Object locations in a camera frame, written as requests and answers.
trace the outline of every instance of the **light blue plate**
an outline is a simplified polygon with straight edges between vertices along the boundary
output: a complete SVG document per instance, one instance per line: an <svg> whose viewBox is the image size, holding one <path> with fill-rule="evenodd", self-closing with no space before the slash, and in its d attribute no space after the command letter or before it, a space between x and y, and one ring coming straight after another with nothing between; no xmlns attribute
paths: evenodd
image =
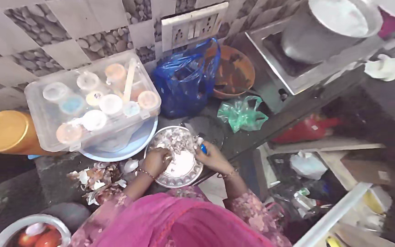
<svg viewBox="0 0 395 247"><path fill-rule="evenodd" d="M105 152L97 150L95 146L80 149L80 153L86 157L103 162L114 162L128 159L143 150L155 135L158 126L158 116L151 117L132 135L129 144L117 152Z"/></svg>

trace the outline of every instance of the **knife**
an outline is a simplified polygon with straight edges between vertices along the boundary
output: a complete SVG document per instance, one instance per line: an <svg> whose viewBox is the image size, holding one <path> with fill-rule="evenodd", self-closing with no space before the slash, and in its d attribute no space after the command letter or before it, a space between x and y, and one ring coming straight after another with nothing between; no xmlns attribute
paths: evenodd
<svg viewBox="0 0 395 247"><path fill-rule="evenodd" d="M195 129L191 126L191 124L184 123L184 125L185 125L185 128L187 128L193 136L199 136L196 133ZM202 150L202 152L204 152L204 154L208 154L207 148L204 146L204 144L200 145L200 149Z"/></svg>

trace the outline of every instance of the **bracelet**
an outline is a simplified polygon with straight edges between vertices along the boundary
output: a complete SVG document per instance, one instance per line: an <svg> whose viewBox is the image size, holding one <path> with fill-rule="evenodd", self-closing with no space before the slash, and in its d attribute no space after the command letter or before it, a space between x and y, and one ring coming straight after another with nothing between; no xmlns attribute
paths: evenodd
<svg viewBox="0 0 395 247"><path fill-rule="evenodd" d="M234 169L234 171L232 171L230 174L228 174L228 175L222 175L222 174L217 174L217 177L218 178L226 178L226 177L229 177L229 176L231 176L234 172L237 172L239 169Z"/></svg>
<svg viewBox="0 0 395 247"><path fill-rule="evenodd" d="M141 169L141 168L138 168L137 171L143 172L143 173L149 175L149 177L151 177L153 180L155 180L155 178L154 178L150 173L146 172L145 170L143 170L143 169Z"/></svg>

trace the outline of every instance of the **electrical socket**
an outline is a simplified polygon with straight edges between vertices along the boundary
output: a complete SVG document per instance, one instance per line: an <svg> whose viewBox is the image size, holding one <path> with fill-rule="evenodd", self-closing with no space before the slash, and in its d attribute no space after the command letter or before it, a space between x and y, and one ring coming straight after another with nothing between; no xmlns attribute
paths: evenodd
<svg viewBox="0 0 395 247"><path fill-rule="evenodd" d="M162 50L168 51L216 35L228 4L219 3L161 20Z"/></svg>
<svg viewBox="0 0 395 247"><path fill-rule="evenodd" d="M213 33L218 14L204 17L196 21L194 37L207 37Z"/></svg>

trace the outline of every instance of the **gas stove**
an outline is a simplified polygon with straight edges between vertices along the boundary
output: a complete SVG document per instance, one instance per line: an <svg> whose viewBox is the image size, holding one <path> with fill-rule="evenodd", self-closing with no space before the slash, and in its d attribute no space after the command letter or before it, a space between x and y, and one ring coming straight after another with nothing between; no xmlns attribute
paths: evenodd
<svg viewBox="0 0 395 247"><path fill-rule="evenodd" d="M369 37L325 61L305 64L286 56L281 47L281 32L288 21L241 33L232 44L254 64L254 89L274 113L282 111L297 94L374 54L384 44L378 36Z"/></svg>

